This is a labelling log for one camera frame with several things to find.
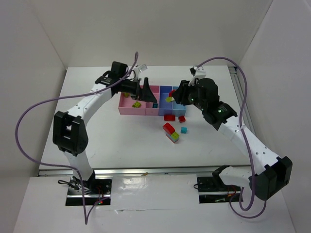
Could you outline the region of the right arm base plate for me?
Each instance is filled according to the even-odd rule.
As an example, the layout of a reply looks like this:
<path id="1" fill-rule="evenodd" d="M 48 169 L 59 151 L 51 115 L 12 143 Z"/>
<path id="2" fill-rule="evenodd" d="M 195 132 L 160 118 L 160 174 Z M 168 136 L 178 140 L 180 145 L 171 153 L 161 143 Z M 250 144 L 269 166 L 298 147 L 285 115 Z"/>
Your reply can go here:
<path id="1" fill-rule="evenodd" d="M 193 186 L 198 191 L 199 203 L 238 202 L 241 189 L 234 185 L 217 184 L 213 177 L 197 177 Z"/>

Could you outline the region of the long green lego brick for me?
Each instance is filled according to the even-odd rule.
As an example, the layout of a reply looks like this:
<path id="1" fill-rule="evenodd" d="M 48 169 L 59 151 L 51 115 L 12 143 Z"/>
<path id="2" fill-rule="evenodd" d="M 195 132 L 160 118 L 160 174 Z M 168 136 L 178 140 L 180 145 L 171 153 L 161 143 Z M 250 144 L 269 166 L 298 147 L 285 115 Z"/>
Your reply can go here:
<path id="1" fill-rule="evenodd" d="M 141 103 L 136 101 L 133 105 L 132 105 L 133 108 L 140 108 L 141 107 Z"/>

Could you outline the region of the green red cyan lego stack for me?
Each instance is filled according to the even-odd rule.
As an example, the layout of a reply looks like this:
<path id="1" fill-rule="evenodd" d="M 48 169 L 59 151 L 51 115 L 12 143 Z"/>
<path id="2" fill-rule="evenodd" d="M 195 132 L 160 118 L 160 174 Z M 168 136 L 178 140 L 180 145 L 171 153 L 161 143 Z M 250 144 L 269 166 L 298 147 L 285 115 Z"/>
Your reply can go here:
<path id="1" fill-rule="evenodd" d="M 166 97 L 166 102 L 173 102 L 174 101 L 174 97 L 173 97 L 173 93 L 175 92 L 175 90 L 172 90 L 169 94 L 168 97 Z"/>

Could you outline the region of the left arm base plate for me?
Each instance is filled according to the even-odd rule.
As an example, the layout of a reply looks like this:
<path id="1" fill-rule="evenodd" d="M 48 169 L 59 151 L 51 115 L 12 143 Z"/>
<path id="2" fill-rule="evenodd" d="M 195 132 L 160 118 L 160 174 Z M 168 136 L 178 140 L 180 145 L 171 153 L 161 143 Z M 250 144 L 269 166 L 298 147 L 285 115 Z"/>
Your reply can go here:
<path id="1" fill-rule="evenodd" d="M 59 180 L 59 184 L 68 186 L 66 206 L 82 206 L 82 187 L 73 178 L 69 182 Z M 85 188 L 85 201 L 86 206 L 92 206 L 95 202 L 102 200 L 98 205 L 110 205 L 111 203 L 111 187 L 112 179 L 97 179 L 95 187 L 88 189 Z"/>

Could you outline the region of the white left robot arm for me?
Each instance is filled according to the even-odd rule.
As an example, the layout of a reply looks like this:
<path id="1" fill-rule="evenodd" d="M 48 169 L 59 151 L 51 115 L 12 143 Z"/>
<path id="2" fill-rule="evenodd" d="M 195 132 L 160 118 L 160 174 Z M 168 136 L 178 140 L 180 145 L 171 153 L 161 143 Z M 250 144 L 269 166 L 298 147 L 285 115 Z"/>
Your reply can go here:
<path id="1" fill-rule="evenodd" d="M 157 103 L 148 78 L 144 78 L 143 86 L 140 85 L 140 73 L 146 69 L 146 65 L 129 69 L 124 63 L 113 62 L 111 69 L 95 81 L 88 96 L 66 112 L 58 111 L 54 115 L 52 141 L 67 157 L 73 170 L 73 180 L 84 191 L 91 192 L 96 187 L 95 172 L 86 155 L 87 123 L 105 102 L 119 92 L 128 93 L 133 100 Z"/>

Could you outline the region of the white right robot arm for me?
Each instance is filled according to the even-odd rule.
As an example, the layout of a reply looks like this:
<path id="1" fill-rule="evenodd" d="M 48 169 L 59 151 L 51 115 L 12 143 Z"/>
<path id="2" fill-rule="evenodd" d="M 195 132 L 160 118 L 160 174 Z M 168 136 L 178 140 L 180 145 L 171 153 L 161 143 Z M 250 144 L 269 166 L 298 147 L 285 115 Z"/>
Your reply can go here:
<path id="1" fill-rule="evenodd" d="M 250 160 L 249 170 L 223 165 L 213 173 L 225 185 L 250 187 L 255 196 L 266 201 L 290 180 L 293 163 L 267 148 L 240 120 L 236 111 L 220 101 L 218 86 L 209 78 L 196 79 L 193 85 L 182 80 L 172 97 L 178 104 L 194 105 L 204 120 L 226 136 Z"/>

